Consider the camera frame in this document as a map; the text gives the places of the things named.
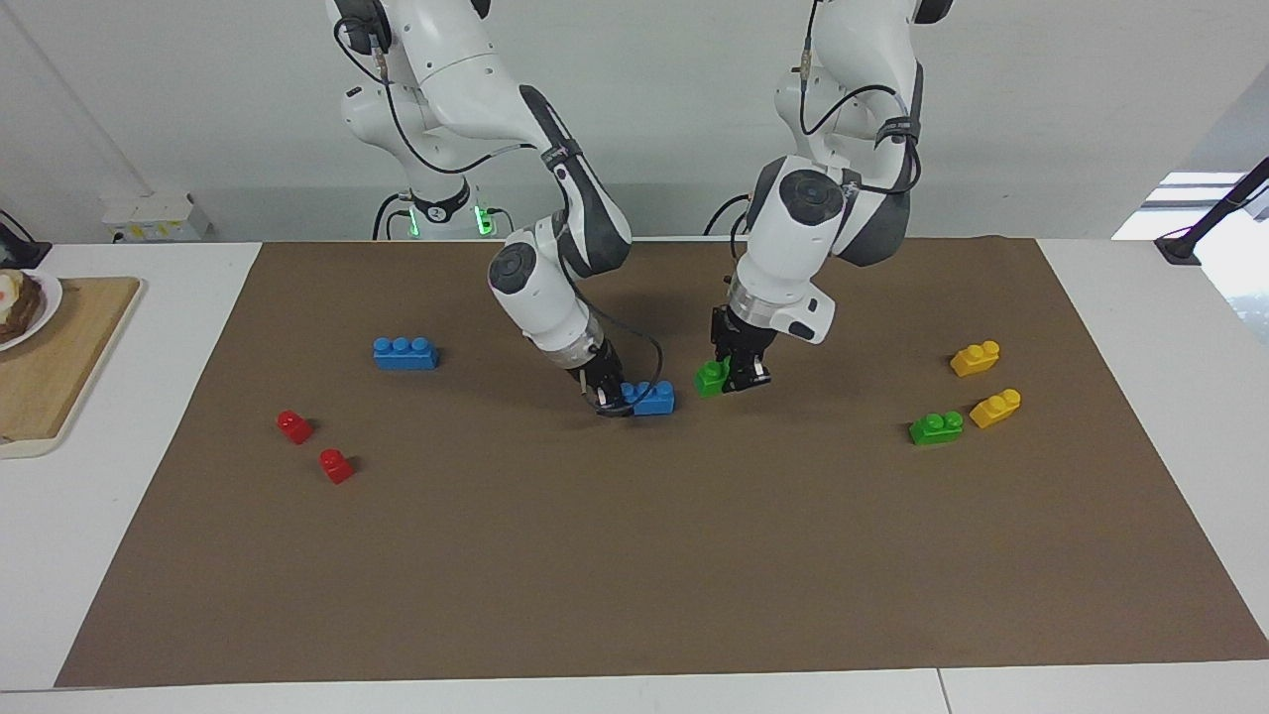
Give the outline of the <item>yellow two-stud brick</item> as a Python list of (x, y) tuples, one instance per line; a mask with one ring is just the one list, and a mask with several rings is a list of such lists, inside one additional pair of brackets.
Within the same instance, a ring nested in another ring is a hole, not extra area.
[(949, 367), (958, 378), (968, 378), (981, 372), (991, 370), (997, 365), (1001, 356), (1001, 345), (995, 340), (985, 340), (962, 347), (950, 358)]
[(1005, 389), (978, 402), (970, 411), (970, 419), (980, 429), (987, 429), (1011, 417), (1022, 406), (1022, 394), (1015, 389)]

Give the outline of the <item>green brick white-marked studs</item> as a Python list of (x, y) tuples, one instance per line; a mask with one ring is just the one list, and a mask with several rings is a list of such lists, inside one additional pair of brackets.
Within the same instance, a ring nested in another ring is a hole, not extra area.
[(926, 413), (909, 426), (909, 435), (917, 446), (956, 443), (964, 434), (964, 416), (961, 412)]

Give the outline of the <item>white power socket box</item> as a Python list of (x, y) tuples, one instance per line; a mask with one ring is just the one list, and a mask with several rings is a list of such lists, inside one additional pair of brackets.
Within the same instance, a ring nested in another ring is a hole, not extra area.
[(212, 222), (187, 191), (154, 193), (109, 204), (102, 226), (113, 243), (203, 241), (213, 235)]

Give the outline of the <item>white plate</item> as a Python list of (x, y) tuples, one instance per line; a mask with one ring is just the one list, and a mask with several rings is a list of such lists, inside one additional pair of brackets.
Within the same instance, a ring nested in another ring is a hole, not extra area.
[(9, 342), (0, 342), (0, 353), (9, 351), (9, 349), (18, 347), (19, 344), (27, 342), (28, 339), (36, 337), (36, 334), (41, 334), (49, 320), (58, 313), (60, 303), (63, 298), (63, 285), (60, 284), (58, 276), (51, 275), (49, 271), (42, 270), (19, 270), (27, 273), (33, 280), (41, 284), (44, 294), (41, 299), (41, 308), (36, 313), (36, 321), (29, 325), (27, 334), (22, 337), (11, 339)]

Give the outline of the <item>brown table mat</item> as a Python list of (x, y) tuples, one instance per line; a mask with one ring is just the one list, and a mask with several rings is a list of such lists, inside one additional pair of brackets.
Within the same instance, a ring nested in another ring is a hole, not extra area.
[[(1269, 658), (1033, 241), (832, 264), (826, 342), (713, 399), (727, 250), (642, 243), (584, 289), (661, 340), (662, 417), (595, 416), (494, 302), (492, 252), (260, 249), (58, 686)], [(439, 365), (379, 370), (379, 337)], [(911, 441), (952, 411), (958, 441)]]

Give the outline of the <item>wooden cutting board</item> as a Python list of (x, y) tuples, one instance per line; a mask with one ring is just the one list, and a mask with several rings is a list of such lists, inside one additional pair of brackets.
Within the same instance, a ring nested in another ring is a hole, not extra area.
[(145, 290), (137, 276), (58, 280), (58, 313), (0, 353), (0, 460), (44, 457), (63, 443)]

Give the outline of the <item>toast with egg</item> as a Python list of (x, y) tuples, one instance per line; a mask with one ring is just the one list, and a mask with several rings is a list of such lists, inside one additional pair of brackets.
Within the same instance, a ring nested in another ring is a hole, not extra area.
[(0, 342), (27, 334), (43, 294), (41, 284), (27, 273), (0, 270)]

